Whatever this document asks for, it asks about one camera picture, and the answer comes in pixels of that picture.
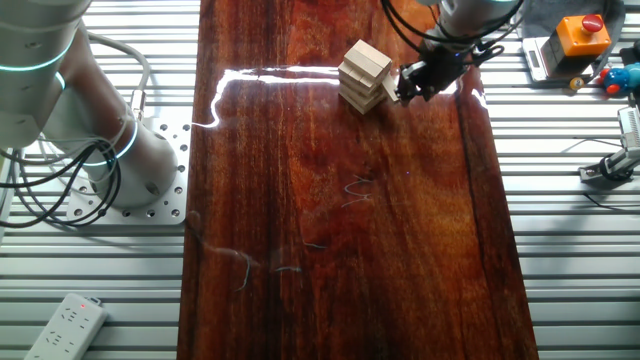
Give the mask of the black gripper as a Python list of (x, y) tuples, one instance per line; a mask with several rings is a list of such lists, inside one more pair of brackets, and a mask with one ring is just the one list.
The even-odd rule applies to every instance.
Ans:
[(399, 68), (397, 96), (400, 101), (408, 103), (416, 96), (432, 99), (465, 73), (469, 53), (469, 50), (452, 52), (445, 47), (421, 47), (421, 62), (403, 64)]

